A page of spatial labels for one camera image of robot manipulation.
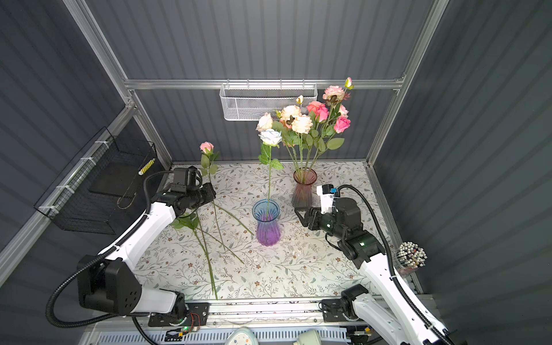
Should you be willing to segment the light pink rose stem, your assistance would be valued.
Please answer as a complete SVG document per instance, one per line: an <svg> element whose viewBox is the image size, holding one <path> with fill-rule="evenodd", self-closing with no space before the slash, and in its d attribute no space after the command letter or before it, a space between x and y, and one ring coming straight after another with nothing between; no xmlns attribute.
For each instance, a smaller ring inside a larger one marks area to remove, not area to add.
<svg viewBox="0 0 552 345"><path fill-rule="evenodd" d="M202 174L206 175L208 178L208 182L211 183L212 177L216 175L216 172L218 169L218 166L216 165L216 160L219 157L219 154L215 152L214 145L211 142L201 143L200 151L201 151ZM221 246L224 246L224 239L223 239L222 231L220 229L220 225L218 221L219 218L218 218L217 207L214 202L212 202L211 204L214 211L215 225L219 235L219 240L220 240Z"/></svg>

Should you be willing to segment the blue purple glass vase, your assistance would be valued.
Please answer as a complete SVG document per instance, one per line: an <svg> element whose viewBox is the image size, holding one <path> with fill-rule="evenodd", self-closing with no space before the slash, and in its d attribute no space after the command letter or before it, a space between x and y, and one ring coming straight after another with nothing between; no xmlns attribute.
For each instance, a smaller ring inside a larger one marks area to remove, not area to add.
<svg viewBox="0 0 552 345"><path fill-rule="evenodd" d="M278 223L280 217L279 204L272 199L257 201L252 208L252 214L257 222L257 241L265 247L277 244L281 237L280 224Z"/></svg>

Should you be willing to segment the pink grey glass vase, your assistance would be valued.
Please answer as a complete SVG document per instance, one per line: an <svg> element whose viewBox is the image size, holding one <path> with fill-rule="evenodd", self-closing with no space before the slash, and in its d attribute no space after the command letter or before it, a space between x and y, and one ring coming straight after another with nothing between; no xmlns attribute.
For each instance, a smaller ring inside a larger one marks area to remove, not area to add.
<svg viewBox="0 0 552 345"><path fill-rule="evenodd" d="M291 201L294 208L310 208L313 205L313 184L317 178L316 172L311 168L301 168L294 172L296 187Z"/></svg>

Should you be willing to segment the beige spray rose stem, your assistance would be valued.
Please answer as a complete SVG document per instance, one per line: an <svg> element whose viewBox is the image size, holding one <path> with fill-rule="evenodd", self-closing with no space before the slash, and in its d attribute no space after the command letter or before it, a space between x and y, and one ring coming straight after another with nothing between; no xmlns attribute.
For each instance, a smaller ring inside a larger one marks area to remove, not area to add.
<svg viewBox="0 0 552 345"><path fill-rule="evenodd" d="M313 147L313 138L310 134L312 130L313 121L312 118L303 111L303 95L296 99L296 110L290 118L291 130L290 135L291 144L293 146L293 155L296 159L296 171L300 177L300 181L304 182L306 177L306 169L311 161L310 156Z"/></svg>

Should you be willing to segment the cream white rose stem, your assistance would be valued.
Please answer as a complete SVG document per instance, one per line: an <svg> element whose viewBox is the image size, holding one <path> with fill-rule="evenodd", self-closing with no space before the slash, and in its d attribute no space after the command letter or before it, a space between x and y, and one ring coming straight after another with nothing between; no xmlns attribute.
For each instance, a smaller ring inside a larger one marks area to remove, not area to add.
<svg viewBox="0 0 552 345"><path fill-rule="evenodd" d="M270 113L265 113L263 116L260 117L256 130L258 132L264 132L268 129L273 128L273 118Z"/></svg>

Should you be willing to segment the hot pink rose stem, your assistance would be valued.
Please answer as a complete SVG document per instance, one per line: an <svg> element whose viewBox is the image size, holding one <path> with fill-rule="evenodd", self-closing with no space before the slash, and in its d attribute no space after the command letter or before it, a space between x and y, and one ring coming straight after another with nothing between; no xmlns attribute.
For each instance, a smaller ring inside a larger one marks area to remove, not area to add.
<svg viewBox="0 0 552 345"><path fill-rule="evenodd" d="M337 150L344 144L344 138L340 137L351 126L351 121L345 115L337 116L336 119L325 125L319 136L314 141L316 148L310 167L327 151Z"/></svg>

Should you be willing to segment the peach spray rose stem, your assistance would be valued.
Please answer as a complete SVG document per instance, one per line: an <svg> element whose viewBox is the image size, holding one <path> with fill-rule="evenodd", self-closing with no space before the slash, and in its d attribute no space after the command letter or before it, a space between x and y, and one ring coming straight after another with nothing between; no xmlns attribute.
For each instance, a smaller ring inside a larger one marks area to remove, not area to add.
<svg viewBox="0 0 552 345"><path fill-rule="evenodd" d="M292 123L299 115L301 115L300 108L294 105L286 106L281 111L276 111L276 115L278 117L278 122L273 125L273 129L276 129L281 133L284 147L287 149L290 159L293 161L295 170L298 170L300 168L300 164L295 148L297 145L294 140L296 135L292 130Z"/></svg>

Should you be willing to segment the magenta rose long stem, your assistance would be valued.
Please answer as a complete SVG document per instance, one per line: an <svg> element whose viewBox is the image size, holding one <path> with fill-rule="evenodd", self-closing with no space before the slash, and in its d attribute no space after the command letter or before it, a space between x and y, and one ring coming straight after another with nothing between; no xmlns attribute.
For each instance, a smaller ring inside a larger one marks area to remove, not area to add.
<svg viewBox="0 0 552 345"><path fill-rule="evenodd" d="M315 110L315 114L317 122L324 122L329 117L329 110L326 108L326 106L322 105Z"/></svg>

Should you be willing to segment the salmon pink rose stem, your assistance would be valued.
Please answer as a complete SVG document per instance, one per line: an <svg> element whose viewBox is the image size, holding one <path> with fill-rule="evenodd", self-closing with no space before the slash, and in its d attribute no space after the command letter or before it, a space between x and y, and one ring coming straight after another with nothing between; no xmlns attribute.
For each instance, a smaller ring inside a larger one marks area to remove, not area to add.
<svg viewBox="0 0 552 345"><path fill-rule="evenodd" d="M306 107L308 112L314 112L315 114L319 111L319 109L323 106L323 104L319 101L312 101L309 103L309 105Z"/></svg>

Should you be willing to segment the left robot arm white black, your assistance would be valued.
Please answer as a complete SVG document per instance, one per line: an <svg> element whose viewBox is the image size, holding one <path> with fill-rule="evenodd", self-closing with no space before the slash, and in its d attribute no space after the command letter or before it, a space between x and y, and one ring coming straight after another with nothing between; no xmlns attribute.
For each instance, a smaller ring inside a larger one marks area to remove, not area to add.
<svg viewBox="0 0 552 345"><path fill-rule="evenodd" d="M81 259L78 269L84 271L77 277L80 306L116 316L157 313L174 319L186 318L188 309L183 294L144 287L134 269L165 227L185 211L195 211L215 198L211 183L191 189L168 189L155 195L144 214L111 247L98 254L97 263L86 268L95 257L86 255Z"/></svg>

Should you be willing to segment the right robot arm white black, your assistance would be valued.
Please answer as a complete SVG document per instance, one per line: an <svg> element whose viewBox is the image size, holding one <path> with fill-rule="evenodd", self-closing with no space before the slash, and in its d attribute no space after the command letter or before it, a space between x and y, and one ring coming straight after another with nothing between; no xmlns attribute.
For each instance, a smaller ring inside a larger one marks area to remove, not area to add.
<svg viewBox="0 0 552 345"><path fill-rule="evenodd" d="M337 238L337 247L376 287L382 307L368 288L357 284L342 292L342 313L366 322L389 344L452 344L440 320L412 292L392 263L391 251L365 230L361 210L352 198L323 201L321 208L297 208L300 223L311 231Z"/></svg>

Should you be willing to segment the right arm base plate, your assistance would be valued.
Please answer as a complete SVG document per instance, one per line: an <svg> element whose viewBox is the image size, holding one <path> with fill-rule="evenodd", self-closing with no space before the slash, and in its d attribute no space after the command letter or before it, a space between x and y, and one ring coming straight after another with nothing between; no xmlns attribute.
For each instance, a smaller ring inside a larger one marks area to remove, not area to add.
<svg viewBox="0 0 552 345"><path fill-rule="evenodd" d="M357 319L351 319L344 312L342 302L339 298L323 299L318 304L320 312L322 312L323 320L329 322L354 322Z"/></svg>

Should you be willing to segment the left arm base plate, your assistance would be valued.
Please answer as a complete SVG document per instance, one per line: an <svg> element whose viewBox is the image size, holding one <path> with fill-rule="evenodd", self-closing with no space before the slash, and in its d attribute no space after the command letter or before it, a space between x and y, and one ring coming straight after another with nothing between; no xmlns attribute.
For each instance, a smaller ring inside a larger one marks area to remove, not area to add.
<svg viewBox="0 0 552 345"><path fill-rule="evenodd" d="M149 327L200 327L205 326L210 309L209 303L186 303L171 313L154 313L149 318Z"/></svg>

